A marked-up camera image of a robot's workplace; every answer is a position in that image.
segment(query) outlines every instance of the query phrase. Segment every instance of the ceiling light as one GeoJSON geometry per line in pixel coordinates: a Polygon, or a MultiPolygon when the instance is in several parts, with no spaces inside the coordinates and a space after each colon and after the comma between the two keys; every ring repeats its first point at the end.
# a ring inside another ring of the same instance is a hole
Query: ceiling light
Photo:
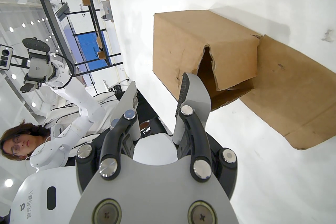
{"type": "Polygon", "coordinates": [[[12,185],[13,185],[13,180],[12,179],[7,179],[5,181],[5,186],[6,187],[12,187],[12,185]]]}

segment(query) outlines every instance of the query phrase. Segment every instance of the round metal cap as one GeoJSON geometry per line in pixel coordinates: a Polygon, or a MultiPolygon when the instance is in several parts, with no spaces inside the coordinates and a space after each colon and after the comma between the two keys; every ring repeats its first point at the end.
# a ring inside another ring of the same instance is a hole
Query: round metal cap
{"type": "Polygon", "coordinates": [[[211,166],[205,160],[198,159],[193,163],[196,176],[205,180],[211,176],[211,166]]]}
{"type": "Polygon", "coordinates": [[[117,201],[106,199],[100,202],[93,213],[94,224],[119,224],[121,207],[117,201]]]}
{"type": "Polygon", "coordinates": [[[113,129],[116,126],[116,124],[118,123],[118,121],[119,121],[118,118],[112,120],[111,124],[109,125],[110,129],[113,129]]]}
{"type": "Polygon", "coordinates": [[[231,149],[225,149],[223,151],[223,159],[229,164],[233,164],[237,161],[237,157],[231,149]]]}
{"type": "Polygon", "coordinates": [[[84,144],[77,150],[77,157],[87,158],[92,152],[92,146],[90,144],[84,144]]]}
{"type": "Polygon", "coordinates": [[[99,165],[99,174],[110,177],[117,171],[118,163],[115,158],[106,158],[99,165]]]}
{"type": "Polygon", "coordinates": [[[204,201],[194,202],[188,211],[189,224],[215,224],[217,215],[214,209],[204,201]]]}
{"type": "Polygon", "coordinates": [[[134,110],[126,110],[124,113],[124,118],[127,120],[132,120],[136,116],[136,112],[134,110]]]}
{"type": "Polygon", "coordinates": [[[181,112],[185,116],[189,116],[193,114],[193,110],[191,106],[185,105],[181,107],[181,112]]]}

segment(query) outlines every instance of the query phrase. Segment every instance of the white table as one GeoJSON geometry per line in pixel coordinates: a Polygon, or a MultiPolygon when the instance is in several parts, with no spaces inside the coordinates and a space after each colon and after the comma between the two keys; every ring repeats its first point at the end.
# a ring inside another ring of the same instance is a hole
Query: white table
{"type": "MultiPolygon", "coordinates": [[[[152,72],[154,13],[211,9],[336,72],[335,34],[331,32],[329,38],[324,34],[327,29],[336,30],[336,0],[110,2],[126,72],[170,130],[177,102],[152,72]]],[[[241,223],[335,222],[335,137],[305,151],[295,150],[239,100],[212,112],[206,130],[237,153],[232,205],[241,223]]]]}

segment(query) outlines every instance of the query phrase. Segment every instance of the glasses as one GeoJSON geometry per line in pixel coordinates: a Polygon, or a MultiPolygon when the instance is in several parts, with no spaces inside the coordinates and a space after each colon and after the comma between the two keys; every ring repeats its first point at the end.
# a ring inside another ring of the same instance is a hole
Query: glasses
{"type": "MultiPolygon", "coordinates": [[[[14,138],[13,138],[13,142],[14,143],[19,143],[20,142],[20,137],[21,135],[16,135],[14,138]]],[[[20,146],[19,145],[14,145],[13,146],[13,155],[16,155],[20,152],[20,146]]]]}

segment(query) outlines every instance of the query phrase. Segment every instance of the cardboard box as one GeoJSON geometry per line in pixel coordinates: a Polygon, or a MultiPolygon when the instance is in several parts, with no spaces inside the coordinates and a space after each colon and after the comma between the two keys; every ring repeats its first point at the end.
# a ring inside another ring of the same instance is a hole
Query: cardboard box
{"type": "Polygon", "coordinates": [[[197,74],[212,110],[240,97],[296,149],[336,135],[335,73],[210,11],[155,14],[153,71],[176,99],[182,74],[197,74]]]}
{"type": "Polygon", "coordinates": [[[98,51],[97,55],[99,59],[106,59],[106,55],[103,51],[98,51]]]}
{"type": "Polygon", "coordinates": [[[102,42],[101,37],[99,35],[97,36],[96,41],[97,41],[98,47],[100,49],[102,49],[103,48],[103,42],[102,42]]]}
{"type": "Polygon", "coordinates": [[[90,6],[90,0],[82,0],[84,6],[90,6]]]}
{"type": "Polygon", "coordinates": [[[329,69],[265,35],[252,81],[255,89],[240,100],[294,148],[336,135],[336,74],[329,69]]]}
{"type": "Polygon", "coordinates": [[[153,71],[176,99],[183,73],[197,74],[215,110],[253,88],[260,37],[208,10],[158,13],[153,71]]]}

